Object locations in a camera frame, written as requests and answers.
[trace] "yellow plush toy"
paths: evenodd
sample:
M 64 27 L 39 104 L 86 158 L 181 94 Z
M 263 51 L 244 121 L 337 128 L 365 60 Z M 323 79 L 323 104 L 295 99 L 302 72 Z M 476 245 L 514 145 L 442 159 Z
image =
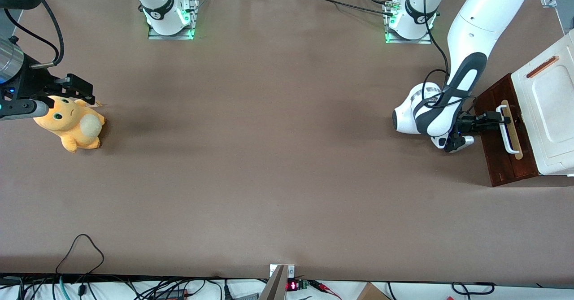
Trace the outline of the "yellow plush toy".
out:
M 35 117 L 35 122 L 59 136 L 64 148 L 72 153 L 76 153 L 78 148 L 99 148 L 98 135 L 106 118 L 86 107 L 83 100 L 73 101 L 59 96 L 50 98 L 54 100 L 54 108 L 44 116 Z

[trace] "drawer handle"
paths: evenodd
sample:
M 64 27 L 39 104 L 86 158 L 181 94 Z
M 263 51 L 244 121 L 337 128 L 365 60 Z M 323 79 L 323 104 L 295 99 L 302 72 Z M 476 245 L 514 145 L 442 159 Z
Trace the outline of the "drawer handle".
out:
M 500 106 L 498 106 L 496 108 L 496 111 L 500 113 L 500 116 L 502 116 L 502 119 L 504 119 L 504 114 L 502 113 L 502 109 L 506 108 L 507 106 L 504 104 L 501 104 Z M 506 124 L 504 123 L 500 123 L 500 132 L 502 134 L 502 141 L 504 142 L 504 148 L 506 149 L 506 151 L 510 154 L 519 154 L 520 151 L 517 151 L 515 149 L 512 149 L 512 145 L 510 145 L 510 139 L 509 139 L 509 135 L 508 135 L 508 130 L 506 130 Z

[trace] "mounting plate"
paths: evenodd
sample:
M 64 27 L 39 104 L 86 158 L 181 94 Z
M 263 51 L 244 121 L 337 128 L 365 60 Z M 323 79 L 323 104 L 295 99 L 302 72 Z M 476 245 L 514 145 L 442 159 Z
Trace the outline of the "mounting plate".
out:
M 277 268 L 278 265 L 269 265 L 269 278 L 271 276 L 273 276 L 273 273 L 275 272 L 275 269 Z M 289 273 L 289 275 L 287 276 L 289 279 L 293 279 L 295 277 L 295 265 L 286 265 L 287 266 L 287 271 Z
M 184 20 L 189 20 L 189 24 L 181 29 L 180 32 L 174 35 L 161 35 L 158 34 L 152 27 L 149 27 L 148 39 L 149 40 L 193 40 L 195 36 L 195 22 L 197 22 L 197 7 L 199 0 L 185 1 L 183 10 L 180 11 L 180 17 Z

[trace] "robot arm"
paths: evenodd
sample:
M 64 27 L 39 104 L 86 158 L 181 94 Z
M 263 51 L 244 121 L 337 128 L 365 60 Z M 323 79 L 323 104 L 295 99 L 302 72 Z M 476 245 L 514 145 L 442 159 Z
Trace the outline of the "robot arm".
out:
M 191 22 L 189 0 L 139 0 L 148 24 L 161 35 L 174 35 Z
M 415 86 L 393 112 L 395 129 L 430 136 L 444 148 L 463 102 L 480 78 L 496 41 L 524 0 L 467 0 L 448 33 L 452 71 L 440 89 L 434 83 Z
M 189 0 L 140 0 L 148 23 L 161 35 L 173 35 L 190 23 Z M 33 9 L 43 0 L 0 0 L 2 9 Z M 94 104 L 92 84 L 80 77 L 67 74 L 54 77 L 48 67 L 52 63 L 38 63 L 17 45 L 18 39 L 0 39 L 0 121 L 39 117 L 53 108 L 49 95 L 74 97 Z
M 0 8 L 8 12 L 8 9 L 32 9 L 41 3 L 49 9 L 44 0 L 0 0 Z M 8 40 L 0 38 L 0 121 L 47 114 L 54 104 L 49 95 L 95 102 L 90 83 L 73 74 L 60 79 L 49 73 L 48 67 L 57 65 L 64 55 L 62 41 L 51 63 L 39 63 L 26 55 L 17 41 L 14 36 Z

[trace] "table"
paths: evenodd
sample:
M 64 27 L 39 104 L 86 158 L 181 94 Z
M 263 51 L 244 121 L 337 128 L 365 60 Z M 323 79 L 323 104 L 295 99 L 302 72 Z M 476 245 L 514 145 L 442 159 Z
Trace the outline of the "table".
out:
M 464 1 L 441 4 L 444 48 Z M 195 40 L 148 41 L 136 0 L 48 2 L 66 44 L 52 73 L 93 83 L 109 127 L 101 149 L 72 155 L 32 120 L 0 124 L 2 271 L 53 272 L 87 233 L 101 274 L 248 278 L 293 263 L 310 279 L 572 282 L 571 181 L 489 188 L 479 143 L 450 155 L 395 132 L 392 110 L 442 59 L 385 44 L 380 16 L 209 0 Z M 41 8 L 22 24 L 56 40 Z M 526 0 L 475 93 L 561 36 L 554 10 Z M 62 270 L 97 261 L 84 241 Z

